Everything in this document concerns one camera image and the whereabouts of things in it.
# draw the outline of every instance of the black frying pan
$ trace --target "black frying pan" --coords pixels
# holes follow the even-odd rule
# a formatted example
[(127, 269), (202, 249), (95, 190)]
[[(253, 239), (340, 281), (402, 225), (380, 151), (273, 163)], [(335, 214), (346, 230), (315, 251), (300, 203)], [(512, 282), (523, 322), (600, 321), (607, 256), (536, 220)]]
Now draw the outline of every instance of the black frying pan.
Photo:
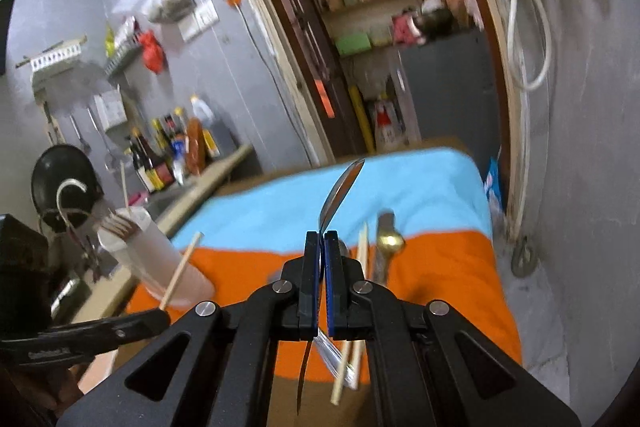
[[(67, 187), (60, 198), (63, 208), (79, 208), (91, 212), (94, 204), (102, 197), (102, 188), (89, 158), (77, 147), (68, 144), (54, 145), (48, 148), (40, 158), (31, 174), (31, 200), (42, 220), (54, 232), (64, 232), (65, 223), (56, 209), (56, 191), (67, 178), (75, 178), (87, 186), (87, 192), (77, 187)], [(69, 214), (69, 221), (79, 227), (86, 221), (83, 214)]]

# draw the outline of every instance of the tile floor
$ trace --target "tile floor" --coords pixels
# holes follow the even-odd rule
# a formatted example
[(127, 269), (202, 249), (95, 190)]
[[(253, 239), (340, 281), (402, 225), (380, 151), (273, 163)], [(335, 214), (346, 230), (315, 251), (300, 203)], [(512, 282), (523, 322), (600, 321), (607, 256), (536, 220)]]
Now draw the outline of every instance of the tile floor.
[(522, 362), (531, 375), (569, 404), (569, 368), (564, 331), (545, 268), (538, 264), (525, 279), (511, 273), (513, 248), (495, 237), (494, 250), (502, 288), (522, 344)]

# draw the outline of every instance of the cable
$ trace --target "cable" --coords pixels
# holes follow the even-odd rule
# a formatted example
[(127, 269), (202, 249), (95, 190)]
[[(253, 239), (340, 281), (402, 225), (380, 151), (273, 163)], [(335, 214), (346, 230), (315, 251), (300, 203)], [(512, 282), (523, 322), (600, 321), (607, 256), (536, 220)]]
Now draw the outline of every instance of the cable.
[(238, 12), (240, 13), (240, 16), (242, 17), (242, 22), (244, 23), (244, 28), (246, 29), (246, 32), (248, 33), (249, 38), (251, 39), (251, 42), (253, 43), (255, 50), (258, 52), (258, 55), (259, 55), (260, 59), (262, 60), (262, 63), (267, 68), (267, 71), (269, 71), (269, 75), (271, 76), (271, 80), (273, 80), (273, 84), (276, 87), (276, 91), (278, 92), (278, 96), (280, 97), (280, 101), (282, 102), (282, 107), (284, 108), (284, 112), (286, 113), (287, 118), (289, 118), (289, 123), (293, 127), (293, 131), (296, 133), (296, 136), (300, 140), (300, 144), (302, 145), (302, 149), (305, 152), (306, 159), (308, 160), (309, 165), (313, 166), (314, 162), (311, 159), (309, 151), (306, 149), (306, 140), (303, 138), (302, 134), (300, 134), (300, 131), (298, 130), (298, 128), (297, 128), (297, 126), (296, 126), (296, 124), (295, 124), (295, 122), (293, 120), (293, 117), (291, 116), (291, 113), (289, 112), (289, 108), (287, 107), (287, 103), (285, 102), (284, 97), (282, 95), (282, 92), (280, 91), (280, 86), (278, 85), (278, 81), (276, 80), (276, 77), (273, 74), (273, 71), (271, 71), (271, 68), (269, 67), (269, 63), (267, 62), (266, 58), (264, 58), (264, 55), (260, 51), (260, 48), (258, 47), (258, 43), (254, 39), (254, 35), (251, 33), (251, 29), (249, 28), (249, 23), (247, 22), (246, 17), (244, 16), (244, 13), (242, 12), (242, 9), (241, 9), (240, 5), (234, 3), (234, 4), (231, 4), (230, 6), (235, 6), (236, 9), (238, 10)]
[(538, 76), (532, 82), (528, 82), (526, 78), (523, 78), (522, 81), (517, 80), (519, 78), (519, 75), (514, 63), (513, 48), (515, 40), (515, 25), (518, 0), (511, 0), (509, 10), (509, 23), (507, 28), (507, 53), (509, 65), (511, 68), (511, 74), (513, 75), (513, 80), (516, 86), (525, 91), (533, 91), (538, 89), (545, 81), (546, 74), (548, 73), (549, 67), (551, 65), (551, 26), (549, 24), (549, 19), (546, 15), (545, 6), (543, 5), (542, 0), (533, 0), (533, 2), (536, 5), (538, 12), (540, 13), (540, 18), (542, 19), (542, 27), (545, 33), (545, 60), (542, 64), (540, 73), (538, 73)]

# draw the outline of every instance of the silver screw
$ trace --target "silver screw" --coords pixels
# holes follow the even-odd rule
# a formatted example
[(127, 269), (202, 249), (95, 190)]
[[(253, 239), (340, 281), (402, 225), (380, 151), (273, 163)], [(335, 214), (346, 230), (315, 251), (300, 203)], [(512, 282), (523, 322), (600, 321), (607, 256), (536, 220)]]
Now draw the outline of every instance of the silver screw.
[(200, 317), (208, 317), (214, 311), (216, 311), (216, 305), (211, 301), (203, 301), (196, 306), (196, 313)]
[(444, 301), (433, 301), (429, 304), (429, 311), (434, 315), (446, 315), (449, 313), (449, 305)]
[(369, 281), (357, 281), (353, 284), (353, 291), (360, 294), (369, 293), (373, 285)]
[(273, 288), (273, 291), (276, 293), (288, 293), (293, 288), (293, 285), (289, 281), (280, 279), (279, 281), (274, 282), (273, 285), (271, 285), (271, 288)]

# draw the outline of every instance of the fork tines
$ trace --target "fork tines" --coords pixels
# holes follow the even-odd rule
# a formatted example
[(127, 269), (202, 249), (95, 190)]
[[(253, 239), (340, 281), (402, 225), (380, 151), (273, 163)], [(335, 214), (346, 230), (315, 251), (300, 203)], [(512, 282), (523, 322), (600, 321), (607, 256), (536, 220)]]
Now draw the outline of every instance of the fork tines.
[(140, 227), (135, 221), (121, 214), (111, 214), (110, 216), (103, 217), (100, 222), (100, 227), (107, 232), (113, 233), (113, 235), (125, 242), (140, 231)]

